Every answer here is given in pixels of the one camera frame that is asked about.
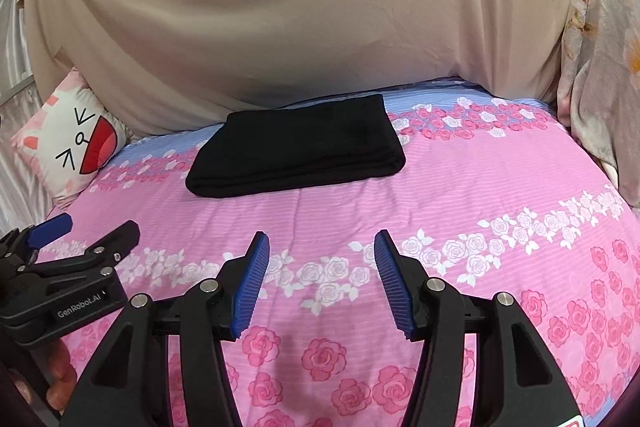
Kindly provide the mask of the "person's left hand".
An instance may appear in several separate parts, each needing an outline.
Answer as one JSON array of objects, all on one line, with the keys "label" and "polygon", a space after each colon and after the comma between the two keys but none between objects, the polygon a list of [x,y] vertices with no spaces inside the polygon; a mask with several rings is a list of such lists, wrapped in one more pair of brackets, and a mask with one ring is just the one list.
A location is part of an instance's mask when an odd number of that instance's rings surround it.
[{"label": "person's left hand", "polygon": [[63,340],[55,340],[47,351],[47,363],[52,383],[47,401],[58,413],[63,413],[77,384],[77,373],[70,361],[70,351]]}]

